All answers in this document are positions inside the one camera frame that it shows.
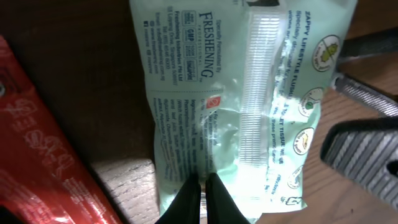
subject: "circular icon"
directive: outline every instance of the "circular icon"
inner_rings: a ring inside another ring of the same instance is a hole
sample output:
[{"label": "circular icon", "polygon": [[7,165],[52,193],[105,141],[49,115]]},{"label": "circular icon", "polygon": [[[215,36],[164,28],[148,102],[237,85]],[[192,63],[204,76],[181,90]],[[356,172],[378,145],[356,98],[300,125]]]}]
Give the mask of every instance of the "circular icon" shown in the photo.
[{"label": "circular icon", "polygon": [[308,152],[311,146],[313,134],[314,134],[313,128],[306,128],[304,130],[301,130],[301,132],[299,132],[296,135],[293,147],[294,151],[298,155],[304,155]]},{"label": "circular icon", "polygon": [[301,115],[309,117],[317,104],[321,102],[323,96],[322,88],[314,88],[304,95],[298,106]]},{"label": "circular icon", "polygon": [[300,178],[299,177],[300,177],[300,174],[302,173],[302,171],[303,171],[303,166],[300,166],[287,179],[287,185],[291,189],[297,189],[300,186]]},{"label": "circular icon", "polygon": [[6,94],[6,87],[0,82],[0,97]]},{"label": "circular icon", "polygon": [[329,70],[336,62],[340,51],[340,39],[329,35],[319,41],[312,55],[312,65],[319,72]]}]

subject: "wooden table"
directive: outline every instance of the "wooden table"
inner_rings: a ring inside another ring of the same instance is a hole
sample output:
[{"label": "wooden table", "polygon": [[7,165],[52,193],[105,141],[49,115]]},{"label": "wooden table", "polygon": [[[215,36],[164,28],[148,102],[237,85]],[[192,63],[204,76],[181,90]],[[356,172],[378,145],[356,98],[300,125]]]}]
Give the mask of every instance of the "wooden table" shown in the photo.
[{"label": "wooden table", "polygon": [[[359,0],[348,37],[398,26],[396,1]],[[0,2],[0,33],[37,85],[70,142],[132,223],[159,216],[153,121],[128,0]],[[344,65],[344,71],[398,94],[398,54]],[[376,117],[330,90],[304,168],[301,212],[258,223],[397,223],[398,213],[324,166],[320,144],[337,122]]]}]

